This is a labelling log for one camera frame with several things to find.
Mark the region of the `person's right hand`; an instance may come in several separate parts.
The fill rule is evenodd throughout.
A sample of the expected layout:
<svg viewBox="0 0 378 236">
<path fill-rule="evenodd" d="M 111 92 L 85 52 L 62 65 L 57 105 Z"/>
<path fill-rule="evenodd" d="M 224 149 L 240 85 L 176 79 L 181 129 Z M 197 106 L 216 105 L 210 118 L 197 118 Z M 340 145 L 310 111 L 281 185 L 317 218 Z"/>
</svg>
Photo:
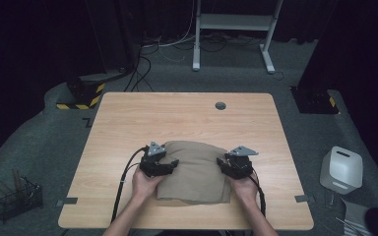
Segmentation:
<svg viewBox="0 0 378 236">
<path fill-rule="evenodd" d="M 235 180 L 228 177 L 228 180 L 236 197 L 244 206 L 249 207 L 257 204 L 256 198 L 258 190 L 250 178 Z"/>
</svg>

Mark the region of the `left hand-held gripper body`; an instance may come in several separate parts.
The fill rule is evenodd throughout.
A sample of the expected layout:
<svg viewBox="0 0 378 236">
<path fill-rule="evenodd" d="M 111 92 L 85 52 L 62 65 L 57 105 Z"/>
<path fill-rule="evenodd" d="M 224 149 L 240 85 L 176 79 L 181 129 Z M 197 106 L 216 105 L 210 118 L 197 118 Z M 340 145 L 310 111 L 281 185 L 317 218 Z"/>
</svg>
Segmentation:
<svg viewBox="0 0 378 236">
<path fill-rule="evenodd" d="M 140 161 L 140 169 L 148 176 L 162 176 L 166 174 L 166 168 L 159 162 L 166 155 L 165 148 L 156 142 L 151 142 L 145 147 L 145 154 Z"/>
</svg>

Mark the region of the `khaki shorts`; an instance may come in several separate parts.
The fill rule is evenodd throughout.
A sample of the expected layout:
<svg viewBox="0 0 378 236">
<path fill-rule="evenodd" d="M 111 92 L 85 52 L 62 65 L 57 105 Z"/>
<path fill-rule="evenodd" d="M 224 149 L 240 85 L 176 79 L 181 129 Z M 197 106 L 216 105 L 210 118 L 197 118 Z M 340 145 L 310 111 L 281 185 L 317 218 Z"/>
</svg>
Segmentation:
<svg viewBox="0 0 378 236">
<path fill-rule="evenodd" d="M 164 148 L 166 156 L 161 162 L 179 163 L 157 185 L 158 200 L 179 200 L 188 205 L 230 202 L 231 186 L 217 164 L 226 154 L 224 148 L 189 141 L 166 142 Z"/>
</svg>

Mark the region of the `black yellow striped stand base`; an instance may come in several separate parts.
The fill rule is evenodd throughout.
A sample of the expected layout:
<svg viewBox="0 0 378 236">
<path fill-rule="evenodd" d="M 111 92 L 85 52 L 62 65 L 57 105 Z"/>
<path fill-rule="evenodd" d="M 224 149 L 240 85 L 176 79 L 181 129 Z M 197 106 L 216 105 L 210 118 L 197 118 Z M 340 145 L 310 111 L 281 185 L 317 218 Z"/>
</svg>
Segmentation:
<svg viewBox="0 0 378 236">
<path fill-rule="evenodd" d="M 105 82 L 100 74 L 69 78 L 56 100 L 56 107 L 62 110 L 93 109 L 99 102 L 104 87 Z"/>
</svg>

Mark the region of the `grey striped sheet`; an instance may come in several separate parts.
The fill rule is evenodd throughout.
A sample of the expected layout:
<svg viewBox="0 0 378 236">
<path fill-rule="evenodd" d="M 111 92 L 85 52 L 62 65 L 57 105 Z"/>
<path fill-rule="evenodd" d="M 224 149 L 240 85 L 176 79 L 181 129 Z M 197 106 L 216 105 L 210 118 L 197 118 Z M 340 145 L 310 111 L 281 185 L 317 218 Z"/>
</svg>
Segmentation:
<svg viewBox="0 0 378 236">
<path fill-rule="evenodd" d="M 368 207 L 343 200 L 346 207 L 345 218 L 342 220 L 345 236 L 374 236 L 365 222 Z"/>
</svg>

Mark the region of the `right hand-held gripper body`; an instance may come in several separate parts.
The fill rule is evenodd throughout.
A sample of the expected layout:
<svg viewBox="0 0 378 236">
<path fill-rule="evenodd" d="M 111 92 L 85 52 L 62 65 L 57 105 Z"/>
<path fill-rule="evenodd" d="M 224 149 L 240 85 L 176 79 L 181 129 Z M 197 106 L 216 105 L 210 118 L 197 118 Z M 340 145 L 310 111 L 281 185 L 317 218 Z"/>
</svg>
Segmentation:
<svg viewBox="0 0 378 236">
<path fill-rule="evenodd" d="M 257 155 L 258 152 L 249 147 L 239 146 L 225 155 L 227 168 L 225 174 L 233 179 L 242 179 L 253 173 L 250 155 Z"/>
</svg>

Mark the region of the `white box appliance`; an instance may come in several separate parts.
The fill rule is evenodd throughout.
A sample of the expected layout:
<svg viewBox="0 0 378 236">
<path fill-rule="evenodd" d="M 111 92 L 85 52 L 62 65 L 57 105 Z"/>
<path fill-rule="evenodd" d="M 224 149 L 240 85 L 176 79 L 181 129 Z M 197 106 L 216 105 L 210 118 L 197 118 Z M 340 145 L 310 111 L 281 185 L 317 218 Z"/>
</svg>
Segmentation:
<svg viewBox="0 0 378 236">
<path fill-rule="evenodd" d="M 332 147 L 322 161 L 320 184 L 338 194 L 347 195 L 361 188 L 362 182 L 362 157 L 348 149 Z"/>
</svg>

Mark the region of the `white metal stand frame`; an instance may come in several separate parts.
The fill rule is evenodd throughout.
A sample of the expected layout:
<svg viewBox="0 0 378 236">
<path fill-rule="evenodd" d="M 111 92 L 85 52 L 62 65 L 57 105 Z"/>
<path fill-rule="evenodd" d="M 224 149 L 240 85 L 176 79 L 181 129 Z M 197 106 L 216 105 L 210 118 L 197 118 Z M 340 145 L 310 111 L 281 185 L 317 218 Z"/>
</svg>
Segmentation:
<svg viewBox="0 0 378 236">
<path fill-rule="evenodd" d="M 229 15 L 229 14 L 204 14 L 202 12 L 202 0 L 196 0 L 196 26 L 195 42 L 193 48 L 192 70 L 197 72 L 201 68 L 201 30 L 251 30 L 265 31 L 265 42 L 259 45 L 265 67 L 269 74 L 274 74 L 276 69 L 272 62 L 269 47 L 279 19 L 284 0 L 277 0 L 274 13 L 268 16 L 256 15 Z"/>
</svg>

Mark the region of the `person's left hand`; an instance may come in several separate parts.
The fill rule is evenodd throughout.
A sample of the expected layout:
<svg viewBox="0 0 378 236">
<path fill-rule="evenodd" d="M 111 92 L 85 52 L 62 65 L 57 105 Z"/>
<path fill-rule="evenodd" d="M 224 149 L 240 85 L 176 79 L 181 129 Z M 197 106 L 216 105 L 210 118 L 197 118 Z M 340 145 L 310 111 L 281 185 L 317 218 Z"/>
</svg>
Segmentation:
<svg viewBox="0 0 378 236">
<path fill-rule="evenodd" d="M 156 190 L 157 185 L 163 180 L 163 176 L 148 177 L 140 168 L 133 174 L 132 200 L 144 203 Z"/>
</svg>

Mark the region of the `black stand base yellow mark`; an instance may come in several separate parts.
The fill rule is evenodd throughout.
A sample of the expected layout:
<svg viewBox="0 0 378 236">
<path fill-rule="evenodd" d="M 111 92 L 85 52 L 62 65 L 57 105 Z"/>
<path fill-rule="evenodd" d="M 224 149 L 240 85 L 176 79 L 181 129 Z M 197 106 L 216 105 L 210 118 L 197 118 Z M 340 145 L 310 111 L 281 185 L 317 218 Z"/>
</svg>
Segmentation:
<svg viewBox="0 0 378 236">
<path fill-rule="evenodd" d="M 339 109 L 335 100 L 325 91 L 314 93 L 291 87 L 290 92 L 300 113 L 305 114 L 338 114 Z"/>
</svg>

